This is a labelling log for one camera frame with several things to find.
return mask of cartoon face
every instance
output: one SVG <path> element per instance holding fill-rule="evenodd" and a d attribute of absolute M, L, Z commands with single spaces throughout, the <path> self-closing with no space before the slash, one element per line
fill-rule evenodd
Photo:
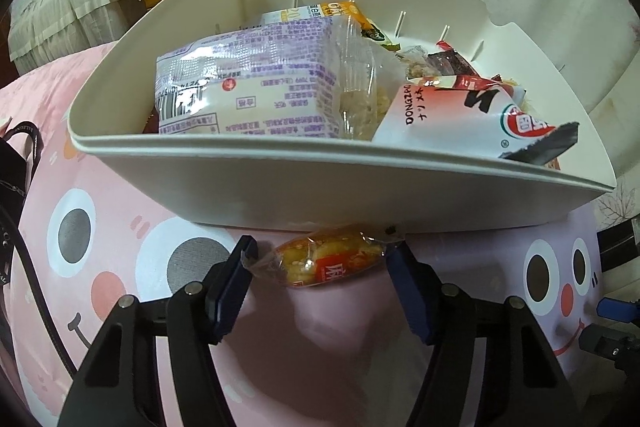
<path fill-rule="evenodd" d="M 571 377 L 583 361 L 576 336 L 591 321 L 599 296 L 589 212 L 580 209 L 541 227 L 421 235 L 408 242 L 443 281 L 472 296 L 525 298 Z M 224 261 L 243 233 L 251 233 L 262 249 L 293 237 L 203 227 L 175 217 L 96 158 L 78 154 L 66 122 L 43 153 L 21 229 L 53 320 L 77 366 L 124 293 L 141 301 L 172 295 Z M 24 394 L 36 418 L 55 425 L 70 378 L 17 259 L 11 309 Z M 180 425 L 166 340 L 158 345 L 167 425 Z M 255 279 L 234 330 L 212 347 L 236 422 L 255 427 L 402 425 L 429 353 L 408 331 L 383 266 L 302 290 Z M 480 379 L 481 362 L 475 370 Z M 391 415 L 398 419 L 390 420 Z M 385 418 L 388 423 L 380 423 Z"/>

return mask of cartoon smile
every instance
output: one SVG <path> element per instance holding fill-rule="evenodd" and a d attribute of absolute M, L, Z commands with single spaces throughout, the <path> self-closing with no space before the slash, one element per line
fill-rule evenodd
<path fill-rule="evenodd" d="M 562 346 L 559 349 L 555 349 L 554 350 L 554 355 L 556 357 L 559 357 L 560 355 L 562 355 L 567 349 L 569 349 L 571 347 L 571 345 L 575 342 L 575 339 L 578 338 L 578 335 L 580 335 L 580 332 L 585 328 L 584 326 L 584 322 L 582 321 L 582 319 L 578 319 L 578 328 L 575 330 L 574 336 L 572 336 L 569 341 L 564 344 L 564 346 Z"/>
<path fill-rule="evenodd" d="M 80 341 L 87 347 L 91 347 L 91 343 L 86 339 L 86 336 L 84 336 L 84 334 L 82 334 L 82 331 L 80 330 L 80 321 L 82 320 L 82 317 L 79 313 L 76 313 L 76 316 L 74 317 L 74 319 L 69 322 L 69 324 L 66 325 L 66 327 L 69 329 L 69 331 L 75 331 L 76 334 L 78 335 L 78 337 L 80 338 Z"/>

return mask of white plastic bin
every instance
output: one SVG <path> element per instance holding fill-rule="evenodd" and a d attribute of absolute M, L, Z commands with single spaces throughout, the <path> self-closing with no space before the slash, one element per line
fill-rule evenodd
<path fill-rule="evenodd" d="M 515 24 L 495 26 L 481 0 L 355 0 L 401 44 L 447 41 L 481 74 L 526 89 L 551 124 L 579 121 L 561 171 L 499 159 L 266 136 L 142 135 L 156 57 L 264 12 L 340 0 L 163 0 L 112 49 L 74 101 L 75 146 L 181 217 L 201 223 L 311 230 L 396 224 L 411 232 L 537 225 L 612 190 L 609 158 L 569 85 Z"/>

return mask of cartoon red nose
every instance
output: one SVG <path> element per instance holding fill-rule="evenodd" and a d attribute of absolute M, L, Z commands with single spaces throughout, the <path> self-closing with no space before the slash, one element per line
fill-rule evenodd
<path fill-rule="evenodd" d="M 560 310 L 562 315 L 568 317 L 571 314 L 571 310 L 574 309 L 574 289 L 570 284 L 565 284 L 562 287 L 562 295 L 560 296 Z"/>
<path fill-rule="evenodd" d="M 127 293 L 124 284 L 113 272 L 101 272 L 91 285 L 91 304 L 95 314 L 104 322 L 111 308 L 120 297 Z"/>

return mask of cartoon eye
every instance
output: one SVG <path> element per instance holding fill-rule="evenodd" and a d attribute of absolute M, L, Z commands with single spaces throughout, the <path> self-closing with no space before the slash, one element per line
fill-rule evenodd
<path fill-rule="evenodd" d="M 591 274 L 591 259 L 587 245 L 580 237 L 574 241 L 573 266 L 575 290 L 580 295 L 586 295 L 591 282 L 588 277 Z"/>
<path fill-rule="evenodd" d="M 72 188 L 62 196 L 49 218 L 49 266 L 60 277 L 73 277 L 91 254 L 94 237 L 94 202 L 84 190 Z"/>
<path fill-rule="evenodd" d="M 170 297 L 201 281 L 215 263 L 226 261 L 236 242 L 225 229 L 202 227 L 172 217 L 146 235 L 136 261 L 142 301 Z"/>
<path fill-rule="evenodd" d="M 560 270 L 554 249 L 543 239 L 535 240 L 524 260 L 524 289 L 529 308 L 536 315 L 546 315 L 558 299 Z"/>

